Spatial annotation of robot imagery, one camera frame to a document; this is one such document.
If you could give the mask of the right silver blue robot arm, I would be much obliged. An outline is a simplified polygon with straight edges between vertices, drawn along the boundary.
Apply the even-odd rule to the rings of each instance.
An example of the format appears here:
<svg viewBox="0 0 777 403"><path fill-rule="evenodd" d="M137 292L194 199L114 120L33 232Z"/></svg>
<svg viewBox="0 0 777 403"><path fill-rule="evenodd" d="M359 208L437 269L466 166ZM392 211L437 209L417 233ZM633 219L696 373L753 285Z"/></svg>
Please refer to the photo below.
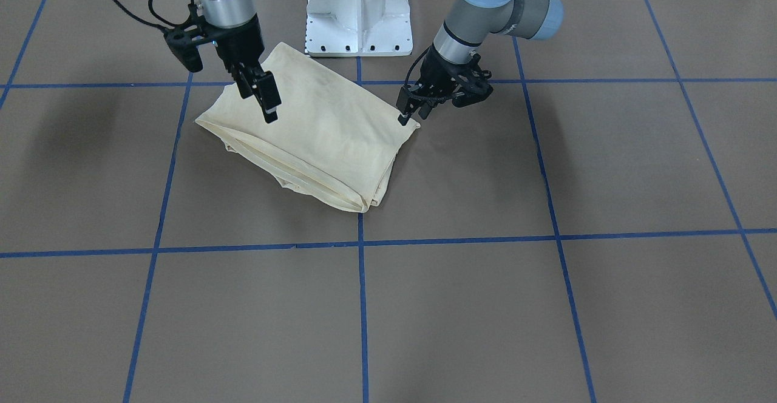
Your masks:
<svg viewBox="0 0 777 403"><path fill-rule="evenodd" d="M161 28L172 54L198 73L203 69L199 46L214 43L241 98L255 97L266 123L277 121L282 100L274 74L260 65L265 46L253 0L198 0L187 7L185 22Z"/></svg>

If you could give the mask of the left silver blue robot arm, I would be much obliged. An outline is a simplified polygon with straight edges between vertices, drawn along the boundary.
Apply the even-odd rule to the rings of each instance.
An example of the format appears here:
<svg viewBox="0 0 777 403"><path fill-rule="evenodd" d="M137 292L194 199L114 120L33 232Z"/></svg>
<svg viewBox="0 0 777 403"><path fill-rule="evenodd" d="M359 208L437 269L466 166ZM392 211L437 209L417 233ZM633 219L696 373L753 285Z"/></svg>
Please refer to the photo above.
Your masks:
<svg viewBox="0 0 777 403"><path fill-rule="evenodd" d="M466 107L493 93L491 73L478 49L489 35L543 41L555 35L565 10L560 0L455 0L430 46L416 59L419 77L405 81L397 99L398 121L425 119L440 104Z"/></svg>

